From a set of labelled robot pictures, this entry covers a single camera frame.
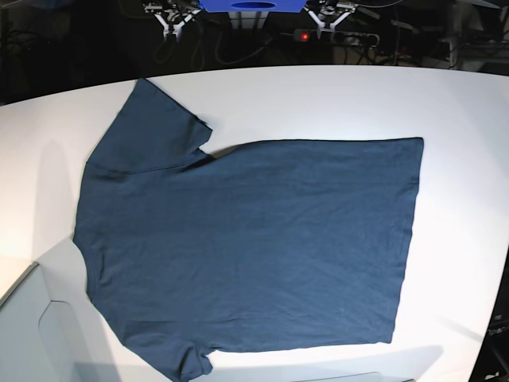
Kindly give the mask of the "dark blue T-shirt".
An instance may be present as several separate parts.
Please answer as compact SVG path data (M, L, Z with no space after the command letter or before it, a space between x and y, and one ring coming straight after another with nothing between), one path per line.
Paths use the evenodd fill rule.
M173 381L209 354L392 340L424 142L212 130L139 80L84 168L74 244L119 341Z

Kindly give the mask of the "black power strip red light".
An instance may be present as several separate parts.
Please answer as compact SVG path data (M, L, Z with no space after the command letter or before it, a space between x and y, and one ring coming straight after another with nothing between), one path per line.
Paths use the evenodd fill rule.
M319 31L311 29L295 29L292 37L301 43L323 43L345 46L377 46L379 36L374 33L359 33L346 31Z

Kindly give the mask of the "blue box with oval hole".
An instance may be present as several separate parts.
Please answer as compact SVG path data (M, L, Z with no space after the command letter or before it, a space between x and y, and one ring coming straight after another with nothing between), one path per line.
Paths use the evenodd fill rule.
M199 0L209 13L221 12L283 12L299 13L306 0Z

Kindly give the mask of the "grey bin at table corner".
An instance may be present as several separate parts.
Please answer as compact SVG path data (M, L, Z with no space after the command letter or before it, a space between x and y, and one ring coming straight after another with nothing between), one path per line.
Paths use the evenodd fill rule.
M38 263L1 298L1 380L81 380Z

